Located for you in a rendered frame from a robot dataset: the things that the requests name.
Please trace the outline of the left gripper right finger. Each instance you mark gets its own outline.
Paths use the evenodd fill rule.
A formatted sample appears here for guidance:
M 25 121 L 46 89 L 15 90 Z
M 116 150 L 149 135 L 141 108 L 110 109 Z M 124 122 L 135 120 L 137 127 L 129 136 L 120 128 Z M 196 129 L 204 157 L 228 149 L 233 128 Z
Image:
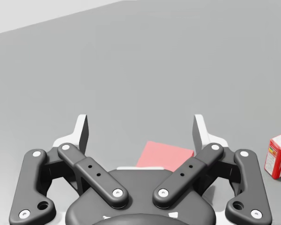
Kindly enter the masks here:
M 235 225 L 270 225 L 272 213 L 257 154 L 249 149 L 232 151 L 227 141 L 207 131 L 203 115 L 193 119 L 196 154 L 188 158 L 153 191 L 153 203 L 169 209 L 184 194 L 195 199 L 186 211 L 187 225 L 215 225 L 216 212 L 202 198 L 217 178 L 229 181 L 234 196 L 226 203 L 225 218 Z

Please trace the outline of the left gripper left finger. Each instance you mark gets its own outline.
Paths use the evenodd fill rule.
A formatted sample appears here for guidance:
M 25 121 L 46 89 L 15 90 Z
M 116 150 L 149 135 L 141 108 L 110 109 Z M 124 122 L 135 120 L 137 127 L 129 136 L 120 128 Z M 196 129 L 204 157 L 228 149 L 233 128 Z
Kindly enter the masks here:
M 128 190 L 85 155 L 88 138 L 88 118 L 80 114 L 73 132 L 56 139 L 51 150 L 25 153 L 9 214 L 11 225 L 45 225 L 54 220 L 57 211 L 47 192 L 57 178 L 64 178 L 78 195 L 93 190 L 113 209 L 128 205 Z

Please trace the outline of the pink pad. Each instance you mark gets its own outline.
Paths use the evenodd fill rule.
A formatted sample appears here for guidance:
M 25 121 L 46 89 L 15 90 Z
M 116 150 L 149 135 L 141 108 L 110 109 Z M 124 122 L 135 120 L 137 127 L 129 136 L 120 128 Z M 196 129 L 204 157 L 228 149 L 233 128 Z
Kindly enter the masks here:
M 163 167 L 174 172 L 188 158 L 194 156 L 194 151 L 173 145 L 148 141 L 136 164 L 137 167 Z

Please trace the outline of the red and white carton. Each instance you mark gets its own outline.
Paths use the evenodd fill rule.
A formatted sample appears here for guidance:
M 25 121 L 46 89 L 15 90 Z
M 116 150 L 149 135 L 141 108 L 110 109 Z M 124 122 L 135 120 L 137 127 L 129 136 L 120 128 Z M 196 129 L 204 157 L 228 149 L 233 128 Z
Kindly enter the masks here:
M 270 139 L 264 169 L 275 180 L 281 177 L 281 135 Z

